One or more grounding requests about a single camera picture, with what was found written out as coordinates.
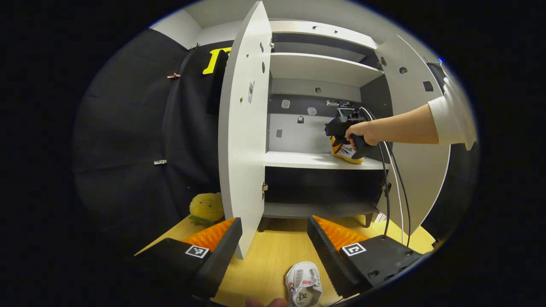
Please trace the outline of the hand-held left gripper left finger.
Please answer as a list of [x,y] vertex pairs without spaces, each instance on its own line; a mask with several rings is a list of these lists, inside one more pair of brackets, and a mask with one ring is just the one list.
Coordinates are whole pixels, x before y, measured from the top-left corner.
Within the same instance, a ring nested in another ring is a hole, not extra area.
[[134,257],[135,270],[171,293],[213,298],[242,236],[239,217],[183,240],[165,238]]

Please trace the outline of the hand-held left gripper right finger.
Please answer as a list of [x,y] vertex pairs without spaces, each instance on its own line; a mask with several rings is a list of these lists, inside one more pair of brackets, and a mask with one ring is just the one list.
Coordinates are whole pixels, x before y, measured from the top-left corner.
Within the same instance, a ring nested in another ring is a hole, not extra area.
[[369,238],[315,215],[308,217],[307,233],[337,295],[343,298],[383,284],[423,256],[388,236]]

